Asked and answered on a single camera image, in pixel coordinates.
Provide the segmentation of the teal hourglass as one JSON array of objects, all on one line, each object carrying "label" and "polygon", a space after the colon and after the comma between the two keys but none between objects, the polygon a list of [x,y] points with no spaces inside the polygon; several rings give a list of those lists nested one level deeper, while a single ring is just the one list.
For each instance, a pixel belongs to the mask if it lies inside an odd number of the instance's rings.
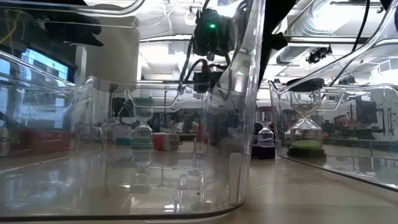
[{"label": "teal hourglass", "polygon": [[154,114],[154,102],[151,98],[133,98],[133,115],[138,125],[131,134],[132,149],[152,149],[153,130],[147,124]]}]

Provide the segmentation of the black hourglass yellow-green sand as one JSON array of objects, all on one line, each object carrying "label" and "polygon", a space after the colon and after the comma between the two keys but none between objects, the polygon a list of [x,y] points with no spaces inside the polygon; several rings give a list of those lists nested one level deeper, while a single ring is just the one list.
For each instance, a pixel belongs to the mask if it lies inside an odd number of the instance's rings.
[{"label": "black hourglass yellow-green sand", "polygon": [[289,85],[293,85],[289,88],[290,106],[300,119],[290,129],[290,147],[287,155],[325,158],[322,128],[310,117],[321,106],[324,79],[314,78],[302,83],[297,82],[297,79],[288,82]]}]

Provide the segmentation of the red rectangular box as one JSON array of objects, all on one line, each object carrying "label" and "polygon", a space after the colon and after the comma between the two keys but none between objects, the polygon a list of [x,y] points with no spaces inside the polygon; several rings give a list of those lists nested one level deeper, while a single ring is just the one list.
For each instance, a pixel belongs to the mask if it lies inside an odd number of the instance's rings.
[{"label": "red rectangular box", "polygon": [[202,124],[197,126],[197,143],[206,144],[206,127]]},{"label": "red rectangular box", "polygon": [[74,137],[73,132],[53,129],[15,129],[9,134],[15,154],[69,150]]}]

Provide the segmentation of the lavender capped hourglass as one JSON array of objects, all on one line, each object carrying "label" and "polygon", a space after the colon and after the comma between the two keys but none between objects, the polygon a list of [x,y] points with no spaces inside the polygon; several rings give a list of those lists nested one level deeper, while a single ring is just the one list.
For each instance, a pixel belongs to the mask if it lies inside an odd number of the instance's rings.
[{"label": "lavender capped hourglass", "polygon": [[272,110],[270,106],[257,106],[255,117],[256,144],[266,147],[275,146]]}]

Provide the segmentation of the clear plastic bin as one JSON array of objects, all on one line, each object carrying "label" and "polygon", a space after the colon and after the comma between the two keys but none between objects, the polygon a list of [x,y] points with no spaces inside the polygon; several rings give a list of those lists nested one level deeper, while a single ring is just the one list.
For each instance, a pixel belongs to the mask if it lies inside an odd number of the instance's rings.
[{"label": "clear plastic bin", "polygon": [[74,137],[69,150],[74,150],[90,124],[91,97],[83,83],[55,88],[0,74],[0,157],[42,153],[12,153],[9,134],[12,130],[70,131]]},{"label": "clear plastic bin", "polygon": [[[116,116],[83,130],[78,149],[0,157],[0,222],[156,220],[218,216],[248,194],[265,0],[211,0],[233,19],[237,41],[226,57],[193,52],[190,40],[205,0],[0,0],[0,47],[34,49],[86,80],[85,44],[49,37],[49,14],[136,17],[141,35],[137,82]],[[223,72],[206,93],[195,72]],[[111,130],[138,122],[133,98],[151,98],[154,133],[172,132],[173,114],[190,115],[192,133],[176,133],[178,151],[117,146]],[[206,144],[197,143],[197,126]]]},{"label": "clear plastic bin", "polygon": [[[321,106],[310,117],[322,128],[325,158],[287,155],[290,129],[300,119],[290,106],[293,85],[269,82],[269,90],[280,157],[398,192],[398,0],[387,1],[379,27],[364,45],[297,79],[324,79]],[[357,96],[376,102],[377,123],[357,121]]]}]

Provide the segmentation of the black background machine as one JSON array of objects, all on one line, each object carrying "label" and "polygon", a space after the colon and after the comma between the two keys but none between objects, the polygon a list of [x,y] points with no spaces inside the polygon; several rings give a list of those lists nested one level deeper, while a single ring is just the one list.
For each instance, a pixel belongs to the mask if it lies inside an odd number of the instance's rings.
[{"label": "black background machine", "polygon": [[361,124],[377,123],[377,106],[376,102],[364,101],[362,96],[355,98],[356,102],[356,119]]}]

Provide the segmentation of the lit monitor screen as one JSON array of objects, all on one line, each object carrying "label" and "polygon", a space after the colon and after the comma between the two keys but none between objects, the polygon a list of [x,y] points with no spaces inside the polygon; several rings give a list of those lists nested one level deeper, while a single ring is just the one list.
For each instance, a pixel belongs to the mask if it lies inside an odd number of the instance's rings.
[{"label": "lit monitor screen", "polygon": [[73,72],[69,66],[34,49],[14,50],[12,54],[10,48],[0,47],[1,75],[55,88],[70,88],[75,86]]}]

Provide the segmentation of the black mounted device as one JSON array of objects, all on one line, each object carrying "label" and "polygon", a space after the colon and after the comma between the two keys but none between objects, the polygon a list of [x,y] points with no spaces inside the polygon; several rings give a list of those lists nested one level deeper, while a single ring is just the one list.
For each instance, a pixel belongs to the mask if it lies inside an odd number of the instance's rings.
[{"label": "black mounted device", "polygon": [[309,56],[306,58],[306,62],[309,64],[315,64],[332,54],[331,47],[319,47],[315,50],[310,51]]}]

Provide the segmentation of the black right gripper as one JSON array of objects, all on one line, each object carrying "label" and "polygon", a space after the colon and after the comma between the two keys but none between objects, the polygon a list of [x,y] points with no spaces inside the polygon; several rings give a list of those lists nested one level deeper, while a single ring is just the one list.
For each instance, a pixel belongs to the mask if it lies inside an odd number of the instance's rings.
[{"label": "black right gripper", "polygon": [[213,53],[226,56],[236,44],[234,24],[231,17],[219,14],[214,9],[197,12],[193,32],[193,52],[200,56]]}]

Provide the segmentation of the small lavender wall charger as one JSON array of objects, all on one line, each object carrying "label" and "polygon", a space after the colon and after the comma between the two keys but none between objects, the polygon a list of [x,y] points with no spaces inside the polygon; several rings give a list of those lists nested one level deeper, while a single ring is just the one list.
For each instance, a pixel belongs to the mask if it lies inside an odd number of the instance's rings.
[{"label": "small lavender wall charger", "polygon": [[111,130],[112,140],[113,140],[113,142],[116,142],[117,139],[129,138],[131,132],[132,132],[132,129],[130,126],[127,126],[127,125],[115,126]]}]

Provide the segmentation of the person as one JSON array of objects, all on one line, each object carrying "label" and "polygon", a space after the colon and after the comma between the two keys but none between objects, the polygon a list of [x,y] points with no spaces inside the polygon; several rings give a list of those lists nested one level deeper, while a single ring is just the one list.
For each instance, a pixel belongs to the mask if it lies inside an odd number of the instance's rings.
[{"label": "person", "polygon": [[173,114],[169,126],[175,133],[192,133],[194,130],[193,122],[190,121],[190,115],[184,113],[182,116]]}]

